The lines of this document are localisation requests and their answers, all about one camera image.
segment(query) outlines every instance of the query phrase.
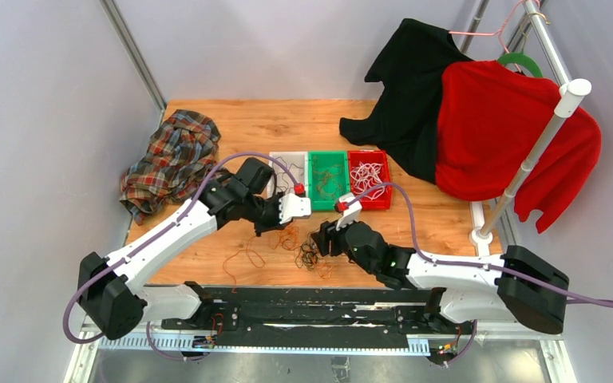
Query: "green hanger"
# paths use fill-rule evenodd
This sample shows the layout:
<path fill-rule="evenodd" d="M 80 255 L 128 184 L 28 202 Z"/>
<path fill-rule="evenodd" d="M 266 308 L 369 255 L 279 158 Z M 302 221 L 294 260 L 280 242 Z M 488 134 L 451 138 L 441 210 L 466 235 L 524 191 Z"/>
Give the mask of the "green hanger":
<path fill-rule="evenodd" d="M 499 62 L 503 66 L 506 66 L 508 64 L 518 64 L 522 66 L 523 68 L 526 68 L 527 70 L 529 70 L 530 73 L 532 73 L 534 77 L 540 78 L 544 76 L 541 73 L 541 69 L 537 65 L 537 63 L 534 60 L 532 60 L 531 57 L 529 57 L 528 55 L 524 53 L 518 53 L 518 52 L 506 53 L 502 57 L 499 57 L 499 59 L 497 59 L 497 62 Z"/>

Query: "black t-shirt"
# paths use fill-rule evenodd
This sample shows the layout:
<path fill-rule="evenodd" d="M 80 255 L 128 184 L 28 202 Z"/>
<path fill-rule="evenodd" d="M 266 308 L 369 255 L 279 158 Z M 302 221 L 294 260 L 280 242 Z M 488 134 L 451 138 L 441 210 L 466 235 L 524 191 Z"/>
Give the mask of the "black t-shirt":
<path fill-rule="evenodd" d="M 366 74 L 365 82 L 384 84 L 370 117 L 342 118 L 339 133 L 351 144 L 377 145 L 408 174 L 435 184 L 441 76 L 457 61 L 471 59 L 448 30 L 404 19 Z"/>

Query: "white string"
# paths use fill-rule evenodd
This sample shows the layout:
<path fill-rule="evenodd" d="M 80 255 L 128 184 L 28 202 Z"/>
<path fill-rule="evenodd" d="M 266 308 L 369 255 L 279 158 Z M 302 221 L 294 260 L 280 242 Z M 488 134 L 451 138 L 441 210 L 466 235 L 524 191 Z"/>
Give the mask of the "white string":
<path fill-rule="evenodd" d="M 352 168 L 350 172 L 351 179 L 354 181 L 354 184 L 351 185 L 352 192 L 359 195 L 374 185 L 381 184 L 384 182 L 380 178 L 381 174 L 382 164 L 361 163 Z M 380 188 L 363 198 L 373 200 L 381 197 L 384 193 L 386 193 L 386 188 Z"/>

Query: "plastic bin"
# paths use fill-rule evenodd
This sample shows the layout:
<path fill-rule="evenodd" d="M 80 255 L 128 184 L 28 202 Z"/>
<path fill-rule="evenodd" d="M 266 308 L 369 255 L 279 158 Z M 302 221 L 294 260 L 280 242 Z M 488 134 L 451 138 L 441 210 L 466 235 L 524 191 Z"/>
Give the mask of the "plastic bin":
<path fill-rule="evenodd" d="M 277 160 L 283 162 L 290 173 L 297 179 L 297 181 L 301 182 L 304 185 L 304 189 L 306 191 L 306 196 L 309 196 L 309 177 L 305 177 L 308 172 L 308 162 L 309 156 L 307 152 L 269 152 L 269 156 L 276 158 Z M 279 192 L 295 192 L 295 186 L 292 184 L 290 177 L 285 174 L 285 171 L 282 170 L 278 165 L 271 161 L 269 164 L 271 168 L 274 169 L 276 173 L 276 183 L 279 186 Z M 269 180 L 269 184 L 267 184 L 267 197 L 274 193 L 274 179 L 273 177 Z"/>
<path fill-rule="evenodd" d="M 351 191 L 346 152 L 309 152 L 307 165 L 311 210 L 333 211 L 335 201 Z"/>
<path fill-rule="evenodd" d="M 382 171 L 379 178 L 383 182 L 391 182 L 391 174 L 389 172 L 389 161 L 386 159 L 386 152 L 383 150 L 352 150 L 346 153 L 349 159 L 349 169 L 356 168 L 361 164 L 382 164 Z M 349 182 L 351 191 L 354 195 L 360 194 L 362 191 L 356 190 L 354 180 L 349 173 Z M 363 197 L 361 205 L 363 210 L 386 210 L 391 207 L 391 191 L 393 188 L 387 186 L 382 195 L 376 199 L 368 199 Z"/>

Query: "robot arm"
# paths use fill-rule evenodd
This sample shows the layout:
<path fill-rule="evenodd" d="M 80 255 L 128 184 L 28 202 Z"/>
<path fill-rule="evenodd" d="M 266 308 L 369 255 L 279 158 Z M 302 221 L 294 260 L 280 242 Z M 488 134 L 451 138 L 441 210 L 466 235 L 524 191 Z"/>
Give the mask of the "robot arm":
<path fill-rule="evenodd" d="M 340 202 L 353 198 L 344 195 Z M 546 334 L 563 331 L 564 296 L 490 268 L 518 270 L 566 290 L 568 277 L 531 251 L 509 246 L 503 255 L 469 258 L 468 262 L 425 251 L 421 257 L 411 247 L 386 243 L 380 233 L 358 222 L 360 211 L 360 203 L 352 203 L 342 209 L 340 220 L 323 223 L 312 235 L 321 255 L 346 254 L 351 262 L 393 289 L 431 290 L 425 313 L 440 315 L 452 323 L 518 321 Z"/>
<path fill-rule="evenodd" d="M 135 242 L 104 259 L 94 252 L 87 255 L 81 261 L 79 287 L 104 269 L 124 263 L 90 286 L 78 299 L 79 305 L 110 340 L 123 337 L 140 322 L 191 318 L 201 305 L 201 290 L 144 285 L 181 251 L 232 220 L 253 222 L 260 235 L 310 216 L 310 201 L 303 195 L 278 192 L 268 199 L 256 195 L 273 175 L 271 167 L 250 158 L 235 175 L 209 182 L 199 200 L 188 200 Z M 136 249 L 139 253 L 131 256 Z"/>

